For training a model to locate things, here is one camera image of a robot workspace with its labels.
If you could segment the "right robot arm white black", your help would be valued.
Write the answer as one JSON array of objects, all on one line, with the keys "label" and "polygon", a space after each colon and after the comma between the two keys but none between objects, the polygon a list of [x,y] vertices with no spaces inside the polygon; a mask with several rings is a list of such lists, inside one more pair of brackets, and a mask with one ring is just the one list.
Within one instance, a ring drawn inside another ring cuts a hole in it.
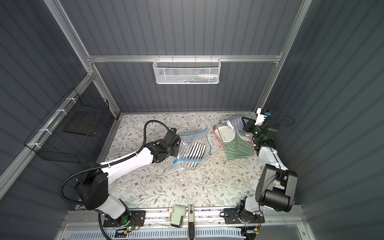
[{"label": "right robot arm white black", "polygon": [[277,132],[284,126],[269,125],[268,120],[267,115],[262,123],[241,117],[243,130],[252,134],[256,154],[264,164],[255,194],[243,198],[239,203],[238,215],[243,221],[263,218],[262,206],[288,213],[294,205],[298,175],[283,164],[275,149]]}]

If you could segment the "clear vacuum bag blue zipper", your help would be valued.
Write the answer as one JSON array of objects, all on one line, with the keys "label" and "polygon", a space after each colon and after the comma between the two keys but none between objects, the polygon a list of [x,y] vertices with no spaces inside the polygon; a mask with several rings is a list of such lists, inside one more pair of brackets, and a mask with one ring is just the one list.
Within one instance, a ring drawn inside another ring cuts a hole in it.
[{"label": "clear vacuum bag blue zipper", "polygon": [[211,153],[205,131],[180,136],[177,129],[166,129],[167,133],[162,139],[149,143],[144,141],[141,151],[130,159],[131,171],[166,159],[181,168],[195,169]]}]

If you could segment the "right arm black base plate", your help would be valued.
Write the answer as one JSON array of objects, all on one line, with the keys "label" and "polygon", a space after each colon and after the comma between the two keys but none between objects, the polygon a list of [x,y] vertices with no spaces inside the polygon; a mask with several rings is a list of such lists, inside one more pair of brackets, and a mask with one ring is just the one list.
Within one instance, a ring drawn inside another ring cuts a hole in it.
[{"label": "right arm black base plate", "polygon": [[260,225],[265,223],[265,218],[258,214],[253,214],[247,211],[239,211],[238,207],[225,208],[221,217],[224,218],[227,225],[235,224],[254,224]]}]

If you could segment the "green striped garment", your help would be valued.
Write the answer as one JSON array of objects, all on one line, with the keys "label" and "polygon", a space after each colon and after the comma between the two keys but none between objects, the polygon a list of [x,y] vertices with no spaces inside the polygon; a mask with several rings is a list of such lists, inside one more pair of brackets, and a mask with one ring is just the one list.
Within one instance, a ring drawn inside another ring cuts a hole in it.
[{"label": "green striped garment", "polygon": [[255,156],[255,149],[252,138],[242,130],[236,131],[232,128],[231,130],[229,145],[227,147],[221,145],[225,150],[227,160],[253,158]]}]

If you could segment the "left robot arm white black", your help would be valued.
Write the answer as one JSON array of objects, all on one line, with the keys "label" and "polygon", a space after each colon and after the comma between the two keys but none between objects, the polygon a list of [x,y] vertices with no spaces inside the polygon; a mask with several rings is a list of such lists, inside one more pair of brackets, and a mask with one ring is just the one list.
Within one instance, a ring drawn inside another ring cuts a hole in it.
[{"label": "left robot arm white black", "polygon": [[106,162],[106,168],[89,171],[76,187],[85,208],[106,214],[114,220],[129,217],[128,207],[110,193],[111,185],[138,168],[177,156],[180,142],[181,137],[177,134],[177,129],[171,128],[163,139],[145,144],[132,158],[123,156]]}]

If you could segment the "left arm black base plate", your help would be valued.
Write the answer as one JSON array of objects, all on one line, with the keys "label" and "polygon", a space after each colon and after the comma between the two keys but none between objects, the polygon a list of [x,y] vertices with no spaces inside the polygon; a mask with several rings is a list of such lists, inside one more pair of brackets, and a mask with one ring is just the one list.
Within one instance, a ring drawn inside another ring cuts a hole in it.
[{"label": "left arm black base plate", "polygon": [[105,228],[128,228],[133,229],[134,227],[142,227],[145,222],[146,211],[127,211],[116,220],[106,215],[102,217],[103,227]]}]

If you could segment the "navy striped garment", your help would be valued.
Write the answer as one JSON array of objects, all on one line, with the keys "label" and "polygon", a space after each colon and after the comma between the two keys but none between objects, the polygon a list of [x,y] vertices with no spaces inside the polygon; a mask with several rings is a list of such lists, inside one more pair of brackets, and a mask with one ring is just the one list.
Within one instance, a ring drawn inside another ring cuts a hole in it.
[{"label": "navy striped garment", "polygon": [[233,130],[244,130],[245,125],[253,118],[247,116],[233,116],[225,120],[225,123]]}]

